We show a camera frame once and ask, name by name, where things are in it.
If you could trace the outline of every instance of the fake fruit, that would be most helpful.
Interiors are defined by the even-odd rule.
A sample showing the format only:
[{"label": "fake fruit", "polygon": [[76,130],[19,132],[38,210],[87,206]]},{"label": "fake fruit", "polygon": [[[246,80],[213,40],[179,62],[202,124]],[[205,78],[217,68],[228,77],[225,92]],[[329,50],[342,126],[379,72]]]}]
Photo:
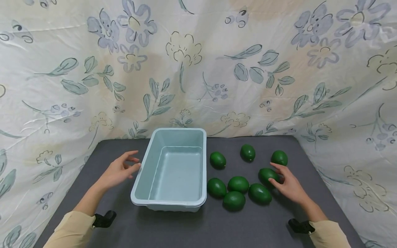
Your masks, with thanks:
[{"label": "fake fruit", "polygon": [[249,187],[248,196],[260,205],[269,204],[272,201],[269,191],[260,183],[254,183]]},{"label": "fake fruit", "polygon": [[251,145],[245,144],[241,147],[240,156],[244,161],[250,163],[254,161],[255,149]]},{"label": "fake fruit", "polygon": [[225,156],[223,156],[220,152],[213,152],[210,155],[210,163],[215,169],[224,169],[226,166]]},{"label": "fake fruit", "polygon": [[223,198],[226,195],[226,186],[218,178],[211,178],[207,183],[208,193],[215,198]]},{"label": "fake fruit", "polygon": [[273,178],[278,183],[280,183],[279,175],[271,168],[260,169],[258,173],[258,177],[261,183],[265,185],[267,188],[274,188],[274,186],[269,182],[269,178]]},{"label": "fake fruit", "polygon": [[277,163],[277,164],[281,164],[283,166],[287,166],[288,157],[285,154],[285,152],[283,152],[281,150],[277,150],[277,151],[273,152],[271,161],[272,161],[272,163]]},{"label": "fake fruit", "polygon": [[245,194],[249,188],[249,182],[244,177],[232,177],[227,184],[229,191],[238,191]]},{"label": "fake fruit", "polygon": [[245,205],[245,196],[238,191],[231,191],[224,197],[223,206],[229,211],[242,210]]}]

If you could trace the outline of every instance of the light blue plastic basket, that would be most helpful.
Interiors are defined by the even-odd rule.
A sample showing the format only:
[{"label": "light blue plastic basket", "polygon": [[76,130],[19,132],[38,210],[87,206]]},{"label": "light blue plastic basket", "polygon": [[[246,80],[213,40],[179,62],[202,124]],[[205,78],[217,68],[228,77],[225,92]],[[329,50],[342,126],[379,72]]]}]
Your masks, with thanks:
[{"label": "light blue plastic basket", "polygon": [[132,203],[197,212],[207,198],[206,139],[201,128],[156,129],[131,191]]}]

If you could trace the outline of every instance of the gray table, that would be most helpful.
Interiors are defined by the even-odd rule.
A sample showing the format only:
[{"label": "gray table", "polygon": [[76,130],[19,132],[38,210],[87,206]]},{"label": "gray table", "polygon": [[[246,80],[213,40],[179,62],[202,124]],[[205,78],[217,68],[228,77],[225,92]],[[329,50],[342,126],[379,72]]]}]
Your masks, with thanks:
[{"label": "gray table", "polygon": [[[63,215],[71,211],[89,187],[101,176],[108,165],[122,153],[139,150],[143,159],[149,140],[104,140],[98,144],[35,248],[43,247]],[[243,144],[256,150],[253,163],[245,163],[239,155]],[[207,159],[207,178],[218,177],[225,183],[233,176],[244,176],[250,183],[258,183],[258,171],[269,165],[272,152],[284,150],[289,157],[288,167],[300,180],[310,197],[323,209],[329,219],[339,223],[351,247],[365,247],[358,234],[321,180],[299,143],[291,136],[260,136],[239,138],[208,138],[207,158],[213,151],[225,155],[226,168],[217,171]],[[246,195],[242,211],[231,213],[222,207],[221,200],[208,196],[197,213],[152,211],[131,203],[130,193],[134,180],[127,180],[109,190],[101,200],[97,213],[104,215],[114,210],[117,217],[110,228],[96,229],[88,247],[313,247],[308,235],[290,231],[287,221],[305,217],[295,205],[277,190],[268,206],[258,206]]]}]

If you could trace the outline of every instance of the floral fabric backdrop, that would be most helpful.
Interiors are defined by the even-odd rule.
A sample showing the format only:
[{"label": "floral fabric backdrop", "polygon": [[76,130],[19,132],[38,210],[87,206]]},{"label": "floral fabric backdrop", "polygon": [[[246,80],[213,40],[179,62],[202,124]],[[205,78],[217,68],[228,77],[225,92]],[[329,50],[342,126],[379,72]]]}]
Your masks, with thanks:
[{"label": "floral fabric backdrop", "polygon": [[30,248],[104,139],[293,135],[397,247],[397,2],[0,3],[0,241]]}]

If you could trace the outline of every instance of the hand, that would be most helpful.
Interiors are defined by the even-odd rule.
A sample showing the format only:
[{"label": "hand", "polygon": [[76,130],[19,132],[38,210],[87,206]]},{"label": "hand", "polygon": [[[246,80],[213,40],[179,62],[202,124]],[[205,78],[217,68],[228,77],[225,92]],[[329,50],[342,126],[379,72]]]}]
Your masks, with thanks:
[{"label": "hand", "polygon": [[[100,188],[107,190],[120,184],[127,178],[132,179],[133,177],[131,174],[138,171],[141,167],[141,164],[137,163],[139,162],[139,159],[131,157],[137,153],[138,151],[125,152],[118,159],[114,160],[95,184]],[[126,161],[132,161],[136,164],[130,166]]]},{"label": "hand", "polygon": [[277,174],[281,174],[284,176],[283,184],[279,184],[273,178],[269,178],[269,182],[273,184],[273,186],[275,186],[278,191],[280,191],[291,201],[296,202],[300,205],[304,204],[305,202],[311,201],[309,196],[303,190],[298,179],[291,173],[288,167],[276,163],[270,164],[276,168]]}]

